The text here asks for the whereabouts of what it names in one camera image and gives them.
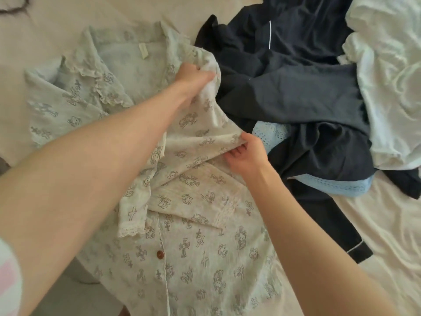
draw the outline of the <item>clothing label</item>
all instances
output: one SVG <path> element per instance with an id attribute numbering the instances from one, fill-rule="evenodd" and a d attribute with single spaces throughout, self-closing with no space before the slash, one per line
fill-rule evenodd
<path id="1" fill-rule="evenodd" d="M 145 43 L 139 43 L 139 50 L 142 53 L 142 58 L 146 58 L 149 55 Z"/>

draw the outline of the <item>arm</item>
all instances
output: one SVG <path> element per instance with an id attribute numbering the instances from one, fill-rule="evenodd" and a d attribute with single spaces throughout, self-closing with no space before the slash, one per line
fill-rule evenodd
<path id="1" fill-rule="evenodd" d="M 214 78 L 183 64 L 151 99 L 48 143 L 0 178 L 0 236 L 14 249 L 28 315 L 115 207 L 180 108 Z"/>
<path id="2" fill-rule="evenodd" d="M 397 316 L 380 289 L 302 209 L 267 160 L 259 138 L 225 154 L 253 196 L 306 316 Z"/>

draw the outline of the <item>shirt sleeve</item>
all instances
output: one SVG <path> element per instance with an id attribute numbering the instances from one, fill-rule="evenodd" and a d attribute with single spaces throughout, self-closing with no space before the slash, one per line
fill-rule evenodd
<path id="1" fill-rule="evenodd" d="M 0 316 L 17 316 L 22 298 L 22 275 L 12 249 L 0 239 Z"/>

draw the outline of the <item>hand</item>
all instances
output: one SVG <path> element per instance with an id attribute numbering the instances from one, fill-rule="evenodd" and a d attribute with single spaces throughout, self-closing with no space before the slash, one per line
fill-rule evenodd
<path id="1" fill-rule="evenodd" d="M 215 73 L 212 71 L 201 71 L 197 65 L 182 63 L 176 74 L 175 84 L 182 89 L 182 94 L 186 97 L 181 108 L 189 107 L 192 99 L 213 80 Z"/>
<path id="2" fill-rule="evenodd" d="M 241 138 L 245 144 L 224 154 L 231 171 L 247 180 L 263 168 L 271 167 L 264 145 L 258 137 L 242 132 Z"/>

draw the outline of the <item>brown button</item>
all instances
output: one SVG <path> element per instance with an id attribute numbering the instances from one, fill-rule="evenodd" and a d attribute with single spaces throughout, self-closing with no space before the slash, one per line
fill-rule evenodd
<path id="1" fill-rule="evenodd" d="M 164 256 L 165 256 L 165 254 L 164 254 L 164 252 L 163 251 L 157 251 L 157 257 L 158 257 L 158 259 L 163 259 L 164 258 Z"/>

